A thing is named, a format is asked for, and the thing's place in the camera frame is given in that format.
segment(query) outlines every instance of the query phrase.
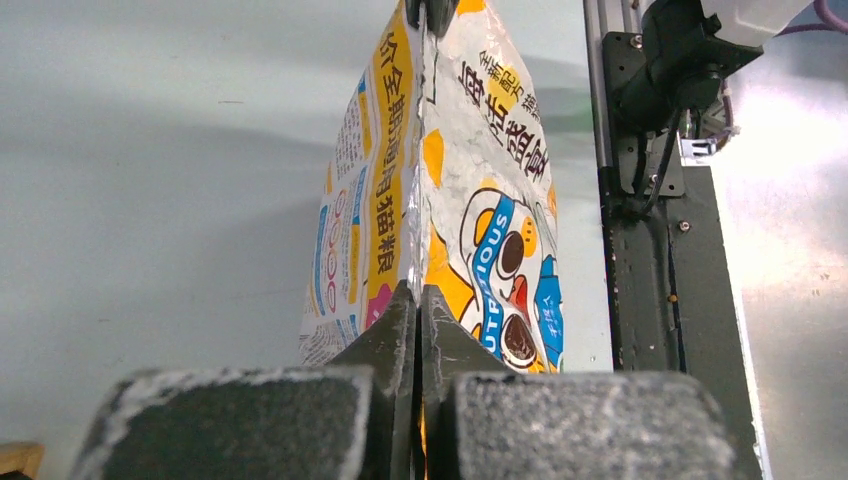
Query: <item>cat food bag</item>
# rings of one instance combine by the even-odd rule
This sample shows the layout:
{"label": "cat food bag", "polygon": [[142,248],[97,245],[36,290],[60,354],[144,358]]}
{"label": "cat food bag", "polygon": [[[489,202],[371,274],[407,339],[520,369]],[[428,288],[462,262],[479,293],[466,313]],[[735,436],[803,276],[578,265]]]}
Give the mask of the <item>cat food bag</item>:
{"label": "cat food bag", "polygon": [[441,39],[400,1],[348,104],[318,214],[300,336],[326,363],[408,280],[519,372],[557,372],[556,194],[530,75],[500,18],[461,0]]}

